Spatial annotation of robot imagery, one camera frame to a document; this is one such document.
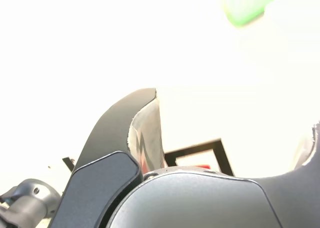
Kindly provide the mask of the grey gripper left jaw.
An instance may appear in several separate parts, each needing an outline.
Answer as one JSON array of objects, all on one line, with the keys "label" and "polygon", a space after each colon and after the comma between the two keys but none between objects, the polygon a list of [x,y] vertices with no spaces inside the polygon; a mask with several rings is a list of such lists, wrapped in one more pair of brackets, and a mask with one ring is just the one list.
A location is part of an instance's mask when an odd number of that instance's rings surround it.
[{"label": "grey gripper left jaw", "polygon": [[76,162],[51,228],[104,228],[117,206],[165,166],[155,88],[130,93],[97,121]]}]

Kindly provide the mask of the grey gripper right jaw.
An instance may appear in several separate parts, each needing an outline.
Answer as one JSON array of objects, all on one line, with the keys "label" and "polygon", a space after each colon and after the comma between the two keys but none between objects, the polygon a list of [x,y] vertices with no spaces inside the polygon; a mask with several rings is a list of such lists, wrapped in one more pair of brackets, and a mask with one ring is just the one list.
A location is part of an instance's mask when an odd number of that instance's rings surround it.
[{"label": "grey gripper right jaw", "polygon": [[130,192],[109,228],[317,228],[320,225],[320,127],[314,155],[298,169],[273,177],[237,178],[178,171],[156,176]]}]

